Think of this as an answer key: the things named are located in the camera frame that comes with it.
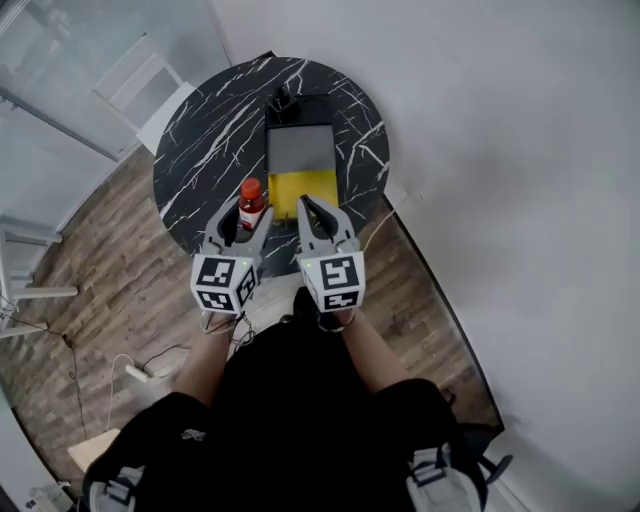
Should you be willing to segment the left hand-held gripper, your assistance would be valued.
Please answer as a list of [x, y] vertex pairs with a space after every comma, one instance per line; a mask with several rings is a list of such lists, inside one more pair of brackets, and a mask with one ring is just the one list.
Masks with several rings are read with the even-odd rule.
[[239, 200], [239, 195], [229, 199], [210, 218], [193, 259], [190, 289], [203, 311], [239, 316], [259, 285], [261, 251], [274, 208], [264, 210], [248, 242], [238, 243]]

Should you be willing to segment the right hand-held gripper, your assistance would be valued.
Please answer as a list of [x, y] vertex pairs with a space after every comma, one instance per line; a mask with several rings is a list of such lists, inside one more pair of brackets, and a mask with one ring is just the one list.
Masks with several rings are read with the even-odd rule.
[[[364, 252], [351, 219], [339, 207], [313, 195], [296, 202], [303, 281], [321, 313], [359, 307], [366, 289]], [[324, 231], [318, 238], [312, 215]]]

